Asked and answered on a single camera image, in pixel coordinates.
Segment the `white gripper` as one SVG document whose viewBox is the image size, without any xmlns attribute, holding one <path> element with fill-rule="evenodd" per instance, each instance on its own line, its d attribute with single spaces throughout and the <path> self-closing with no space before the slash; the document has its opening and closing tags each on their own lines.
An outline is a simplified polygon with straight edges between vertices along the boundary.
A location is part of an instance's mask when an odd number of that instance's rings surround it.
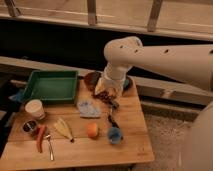
<svg viewBox="0 0 213 171">
<path fill-rule="evenodd" d="M 123 93 L 123 79 L 111 79 L 101 76 L 95 86 L 94 94 L 98 95 L 103 91 L 113 89 L 117 97 L 121 97 Z"/>
</svg>

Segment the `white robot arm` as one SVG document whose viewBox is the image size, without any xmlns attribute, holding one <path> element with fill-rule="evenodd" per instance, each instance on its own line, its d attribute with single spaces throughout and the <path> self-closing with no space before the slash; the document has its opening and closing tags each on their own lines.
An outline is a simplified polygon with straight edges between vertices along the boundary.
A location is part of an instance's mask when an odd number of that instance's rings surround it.
<svg viewBox="0 0 213 171">
<path fill-rule="evenodd" d="M 136 36 L 104 47 L 107 65 L 99 86 L 123 92 L 126 73 L 145 69 L 213 93 L 213 44 L 145 46 Z M 194 121 L 179 155 L 178 171 L 213 171 L 213 101 Z"/>
</svg>

